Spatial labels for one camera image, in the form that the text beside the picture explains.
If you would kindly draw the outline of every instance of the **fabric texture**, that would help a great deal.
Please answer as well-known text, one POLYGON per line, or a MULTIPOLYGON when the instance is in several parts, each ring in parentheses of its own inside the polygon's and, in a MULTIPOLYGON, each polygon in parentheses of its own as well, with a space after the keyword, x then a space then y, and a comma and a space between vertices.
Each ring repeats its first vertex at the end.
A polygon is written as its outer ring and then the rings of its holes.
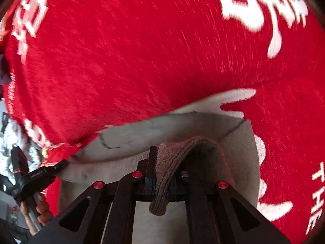
POLYGON ((123 176, 136 170, 139 161, 149 157, 148 151, 124 159, 97 163, 80 163, 71 157, 71 164, 57 177, 68 182, 90 186, 96 181, 111 183, 119 181, 123 176))
MULTIPOLYGON (((206 160, 207 154, 211 155, 211 158, 217 158, 222 155, 222 150, 218 143, 213 140, 204 138, 204 137, 194 137, 190 140, 181 143, 167 142, 159 146, 157 159, 156 159, 156 191, 155 191, 155 199, 149 206, 149 211, 154 215, 164 215, 166 212, 168 199, 167 192, 168 186, 171 178, 175 174, 176 170, 180 166, 180 164, 185 160, 185 157, 189 157, 189 153, 193 151, 195 147, 199 146, 200 149, 196 149, 196 154, 198 157, 202 157, 201 161, 197 163, 202 163, 203 160, 206 160)), ((217 173, 218 170, 222 170, 222 172, 226 175, 226 180, 234 185, 233 179, 231 178, 230 170, 225 162, 225 159, 221 157, 219 162, 222 167, 219 168, 215 165, 213 174, 217 173)), ((206 169, 206 175, 204 178, 207 180, 211 180, 209 177, 211 172, 209 169, 206 169)))
POLYGON ((303 0, 17 0, 5 23, 6 106, 48 164, 108 125, 216 95, 206 112, 252 122, 259 210, 292 243, 310 232, 325 186, 312 179, 324 162, 325 32, 303 0))

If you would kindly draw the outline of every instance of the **person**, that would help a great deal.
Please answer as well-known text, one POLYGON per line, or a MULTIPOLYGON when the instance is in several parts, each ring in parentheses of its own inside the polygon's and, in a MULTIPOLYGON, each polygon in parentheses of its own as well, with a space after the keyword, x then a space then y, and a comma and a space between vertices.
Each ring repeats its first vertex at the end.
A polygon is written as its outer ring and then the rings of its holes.
MULTIPOLYGON (((45 226, 53 218, 53 213, 50 211, 50 206, 46 202, 45 195, 39 194, 38 198, 40 203, 37 205, 36 210, 40 213, 40 215, 38 216, 37 220, 39 223, 42 223, 42 225, 45 226)), ((30 215, 28 214, 29 207, 25 202, 22 202, 20 210, 26 220, 27 226, 29 227, 30 234, 34 236, 38 231, 34 226, 35 221, 32 221, 30 215)))
MULTIPOLYGON (((1 26, 8 113, 48 164, 107 127, 214 96, 194 110, 251 121, 258 210, 293 244, 311 232, 325 192, 325 32, 304 0, 16 0, 1 26)), ((107 151, 121 151, 113 138, 107 151)))

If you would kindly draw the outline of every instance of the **black plastic part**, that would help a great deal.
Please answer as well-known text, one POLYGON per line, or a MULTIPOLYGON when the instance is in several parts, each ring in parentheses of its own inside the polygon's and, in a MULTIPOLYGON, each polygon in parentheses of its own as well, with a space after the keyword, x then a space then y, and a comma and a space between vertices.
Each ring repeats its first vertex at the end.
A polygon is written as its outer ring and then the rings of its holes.
POLYGON ((27 158, 18 146, 14 146, 11 150, 11 162, 17 183, 24 175, 29 173, 27 158))
POLYGON ((93 185, 88 187, 63 212, 38 232, 28 244, 100 243, 110 207, 109 203, 104 202, 105 192, 106 186, 101 189, 95 189, 93 185), (74 215, 79 212, 83 216, 78 215, 74 220, 74 215), (70 223, 77 223, 78 226, 69 225, 70 223))
POLYGON ((133 178, 132 173, 124 176, 117 187, 107 228, 104 233, 103 244, 131 243, 135 200, 132 199, 134 183, 143 181, 133 178))
POLYGON ((7 220, 3 220, 1 218, 0 218, 0 222, 6 227, 6 229, 8 230, 8 232, 14 239, 20 240, 20 241, 27 241, 31 238, 31 234, 28 229, 20 227, 16 224, 12 224, 12 223, 8 222, 7 220))
POLYGON ((0 220, 0 240, 1 244, 17 244, 12 235, 0 220))
MULTIPOLYGON (((225 210, 226 216, 217 214, 218 221, 228 220, 235 243, 237 244, 289 244, 290 241, 269 222, 259 211, 256 210, 244 197, 242 197, 230 185, 226 189, 217 188, 219 199, 218 210, 225 210)), ((220 231, 230 233, 229 227, 220 231)))
POLYGON ((11 194, 17 203, 25 201, 31 195, 42 192, 54 179, 55 175, 69 165, 67 160, 62 160, 55 166, 41 167, 35 171, 22 175, 12 187, 11 194))
MULTIPOLYGON (((135 203, 154 197, 156 154, 152 148, 149 159, 139 162, 141 178, 130 173, 101 189, 90 186, 28 244, 100 244, 101 240, 103 244, 131 244, 135 203)), ((168 195, 170 201, 186 201, 190 244, 289 243, 230 185, 219 189, 194 174, 182 178, 177 173, 168 195)))
POLYGON ((8 125, 8 119, 9 118, 10 118, 10 116, 6 112, 3 112, 2 113, 2 127, 1 127, 1 133, 2 133, 2 135, 4 134, 4 130, 5 130, 5 128, 8 125))

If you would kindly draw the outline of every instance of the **brown fabric strap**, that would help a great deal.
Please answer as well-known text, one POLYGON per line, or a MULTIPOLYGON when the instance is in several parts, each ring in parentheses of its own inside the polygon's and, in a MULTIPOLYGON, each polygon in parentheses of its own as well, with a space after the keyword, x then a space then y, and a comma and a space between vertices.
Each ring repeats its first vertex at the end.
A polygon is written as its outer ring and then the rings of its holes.
POLYGON ((171 178, 194 147, 205 144, 215 147, 218 151, 221 150, 217 142, 205 137, 193 137, 184 142, 165 142, 159 146, 156 160, 156 195, 149 206, 152 214, 157 216, 165 214, 171 178))

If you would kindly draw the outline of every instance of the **white chinese characters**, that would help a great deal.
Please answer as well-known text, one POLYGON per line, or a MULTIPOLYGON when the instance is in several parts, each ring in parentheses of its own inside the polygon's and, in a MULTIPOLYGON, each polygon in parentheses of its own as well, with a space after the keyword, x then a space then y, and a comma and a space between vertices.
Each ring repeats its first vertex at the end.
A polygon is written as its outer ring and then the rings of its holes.
POLYGON ((33 124, 33 122, 28 120, 27 118, 24 119, 24 125, 27 135, 41 148, 50 150, 63 145, 63 143, 57 145, 52 144, 51 141, 46 138, 43 130, 38 125, 33 124))
POLYGON ((282 46, 282 36, 279 31, 277 14, 275 8, 280 15, 284 17, 291 28, 294 21, 297 24, 302 21, 303 27, 306 25, 306 16, 308 9, 304 0, 246 0, 242 3, 233 0, 220 0, 222 6, 222 15, 224 19, 234 18, 240 21, 249 31, 257 32, 262 29, 264 24, 264 15, 258 1, 265 4, 271 14, 273 27, 272 39, 269 44, 268 58, 274 58, 280 51, 282 46))
POLYGON ((26 55, 28 51, 26 33, 28 32, 31 37, 36 37, 36 32, 48 10, 46 6, 47 1, 48 0, 21 0, 16 8, 11 34, 18 40, 17 54, 21 55, 22 64, 26 64, 26 55))

